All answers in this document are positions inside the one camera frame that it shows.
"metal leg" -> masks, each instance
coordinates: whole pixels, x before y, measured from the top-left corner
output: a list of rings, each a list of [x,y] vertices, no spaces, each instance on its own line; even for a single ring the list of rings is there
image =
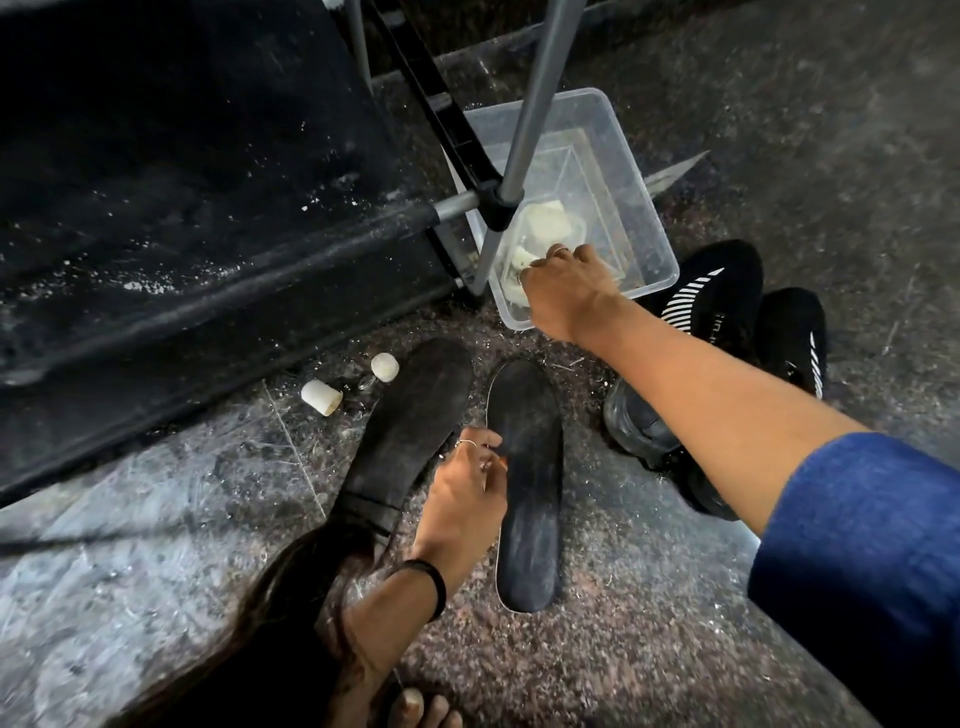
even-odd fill
[[[479,205],[480,198],[477,196],[477,193],[469,189],[466,192],[461,192],[459,195],[440,200],[438,203],[434,203],[433,207],[437,210],[437,217],[440,218],[440,222],[445,223],[451,218],[463,215],[472,209],[477,209]]]
[[[357,68],[360,78],[367,88],[372,88],[370,77],[370,59],[367,56],[367,38],[363,32],[363,0],[347,0],[347,23],[350,26],[350,42],[353,44],[353,55],[357,59]]]
[[[520,118],[516,123],[503,182],[497,190],[497,195],[505,203],[515,203],[523,195],[523,181],[530,169],[537,142],[540,141],[543,123],[550,111],[550,102],[553,101],[560,77],[564,73],[566,58],[570,55],[570,46],[577,35],[577,27],[586,4],[587,0],[549,0],[546,18],[543,20],[543,35],[537,46],[527,93],[520,108]],[[496,250],[500,247],[501,237],[502,232],[493,231],[487,231],[484,236],[480,261],[469,285],[469,291],[474,296],[481,295],[487,287],[487,279],[490,277],[490,269]]]

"clear plastic container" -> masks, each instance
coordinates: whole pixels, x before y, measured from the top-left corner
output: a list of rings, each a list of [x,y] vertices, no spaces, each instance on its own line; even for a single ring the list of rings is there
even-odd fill
[[[501,174],[519,114],[519,101],[466,112]],[[456,173],[453,178],[462,191]],[[542,235],[534,241],[530,232],[531,220],[542,212],[544,203],[557,210],[557,202],[563,206],[569,225],[552,229],[561,236],[557,242],[570,248],[585,240],[592,243],[628,298],[645,296],[677,281],[677,258],[610,100],[602,91],[580,88],[554,97],[523,188],[523,202],[504,232],[490,281],[500,318],[509,328],[523,331],[533,327],[522,289],[517,292],[516,274],[528,254],[537,255],[540,251],[535,248],[548,245]],[[540,209],[525,210],[530,205]],[[487,226],[476,210],[467,218],[479,250]],[[518,253],[518,248],[526,252]]]

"long dark hair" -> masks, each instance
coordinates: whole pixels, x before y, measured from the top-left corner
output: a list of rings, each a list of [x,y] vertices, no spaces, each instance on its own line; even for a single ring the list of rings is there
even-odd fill
[[[260,574],[214,654],[107,726],[321,725],[352,659],[340,621],[344,587],[372,560],[373,536],[363,526],[331,520],[300,536]],[[326,637],[317,628],[324,604],[333,625]]]

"black insole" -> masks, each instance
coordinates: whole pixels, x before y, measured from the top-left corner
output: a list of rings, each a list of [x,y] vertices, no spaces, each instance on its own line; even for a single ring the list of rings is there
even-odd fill
[[[503,437],[497,451],[508,467],[496,590],[507,609],[537,612],[560,584],[564,481],[564,428],[546,372],[527,359],[505,364],[491,384],[487,427]]]
[[[417,476],[460,424],[472,382],[460,344],[417,347],[376,403],[331,516],[359,518],[389,541]]]

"floor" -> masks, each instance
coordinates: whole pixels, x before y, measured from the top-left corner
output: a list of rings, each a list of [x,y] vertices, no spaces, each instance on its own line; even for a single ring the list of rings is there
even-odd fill
[[[659,201],[678,255],[755,241],[769,288],[823,297],[828,399],[960,466],[960,15],[936,0],[690,3],[666,17],[656,5],[604,6],[564,87],[610,96],[644,172],[709,149]],[[529,41],[445,56],[454,93],[519,97]],[[379,79],[377,93],[445,194],[439,147],[399,78]],[[356,389],[367,358],[432,336],[473,352],[465,423],[483,421],[486,383],[511,356],[541,362],[561,392],[564,587],[545,612],[509,614],[488,559],[409,651],[405,679],[445,690],[470,724],[872,724],[747,603],[756,539],[694,513],[608,447],[610,370],[509,332],[489,304],[456,303],[277,374],[0,513],[5,723],[95,725],[209,649],[257,569],[323,520],[375,401]],[[328,420],[298,397],[315,376],[348,390]]]

